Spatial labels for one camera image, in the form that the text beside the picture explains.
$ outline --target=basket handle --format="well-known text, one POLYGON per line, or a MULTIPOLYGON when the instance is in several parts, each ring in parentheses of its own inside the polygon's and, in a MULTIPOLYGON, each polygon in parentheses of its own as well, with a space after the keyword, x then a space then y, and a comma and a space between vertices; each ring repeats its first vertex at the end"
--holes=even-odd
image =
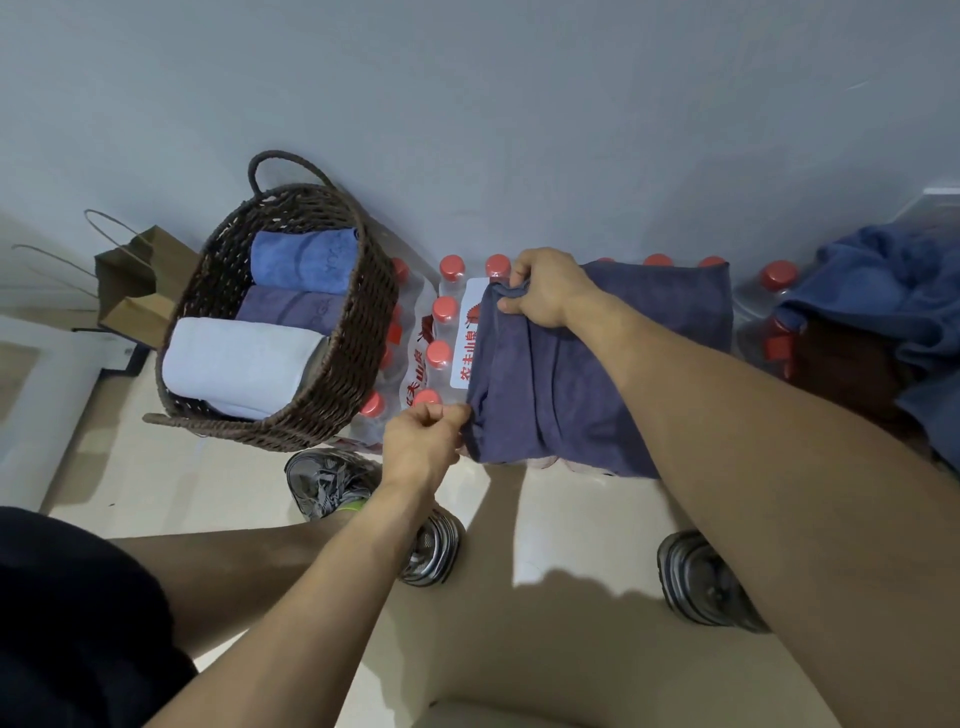
POLYGON ((292 161, 295 164, 299 164, 303 169, 311 174, 316 175, 320 178, 327 187, 330 187, 333 190, 339 192, 337 185, 330 181, 330 177, 325 175, 320 167, 316 164, 313 164, 310 161, 307 161, 300 155, 291 154, 290 152, 283 152, 279 149, 271 149, 267 152, 261 152, 256 157, 250 160, 250 166, 247 167, 247 179, 250 181, 250 187, 253 190, 253 195, 255 197, 263 197, 263 190, 260 189, 260 185, 256 183, 256 169, 260 166, 260 162, 267 159, 286 159, 287 161, 292 161))

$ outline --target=leg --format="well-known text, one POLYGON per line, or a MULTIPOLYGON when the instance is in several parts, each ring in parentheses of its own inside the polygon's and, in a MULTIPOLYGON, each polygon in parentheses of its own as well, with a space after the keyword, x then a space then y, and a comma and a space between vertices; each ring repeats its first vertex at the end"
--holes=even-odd
POLYGON ((337 511, 307 523, 114 539, 160 583, 174 643, 191 657, 233 637, 269 610, 350 520, 337 511))

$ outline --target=bottle label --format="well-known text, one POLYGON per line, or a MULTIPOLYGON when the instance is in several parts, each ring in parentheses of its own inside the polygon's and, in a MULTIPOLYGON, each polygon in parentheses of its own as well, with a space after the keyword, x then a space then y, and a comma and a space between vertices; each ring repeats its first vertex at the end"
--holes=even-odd
POLYGON ((453 348, 453 366, 450 368, 450 386, 467 389, 470 370, 473 368, 473 350, 477 343, 477 326, 480 323, 480 301, 490 280, 470 279, 460 301, 457 322, 457 345, 453 348))

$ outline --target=towel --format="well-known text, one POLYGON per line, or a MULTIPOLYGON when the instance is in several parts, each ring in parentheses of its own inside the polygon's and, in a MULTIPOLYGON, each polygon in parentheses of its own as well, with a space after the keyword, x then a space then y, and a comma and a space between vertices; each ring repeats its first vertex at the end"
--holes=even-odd
POLYGON ((817 262, 777 318, 797 330, 815 313, 898 342, 897 359, 924 376, 897 406, 960 468, 960 245, 897 226, 868 227, 825 245, 817 262))
POLYGON ((237 321, 309 328, 324 336, 333 333, 344 307, 343 296, 309 291, 288 291, 253 285, 237 311, 237 321))
POLYGON ((250 272, 257 285, 345 296, 357 259, 355 228, 338 231, 260 231, 253 237, 250 272))
MULTIPOLYGON (((584 266, 602 290, 704 346, 728 352, 732 341, 729 265, 667 268, 597 260, 584 266)), ((464 429, 470 456, 510 463, 557 455, 617 473, 658 477, 633 418, 599 360, 566 328, 542 328, 501 313, 493 283, 480 322, 464 429)))
POLYGON ((224 414, 262 419, 294 398, 323 340, 305 328, 182 318, 163 356, 163 383, 224 414))

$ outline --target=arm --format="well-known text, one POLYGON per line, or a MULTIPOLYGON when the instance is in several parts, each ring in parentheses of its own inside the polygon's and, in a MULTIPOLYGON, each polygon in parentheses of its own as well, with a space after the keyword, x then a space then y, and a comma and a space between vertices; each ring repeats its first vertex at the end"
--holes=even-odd
POLYGON ((150 728, 332 726, 380 610, 456 461, 465 405, 405 410, 384 437, 383 482, 253 629, 150 728))
POLYGON ((663 482, 847 725, 960 714, 960 486, 878 427, 527 251, 501 310, 567 326, 611 376, 663 482))

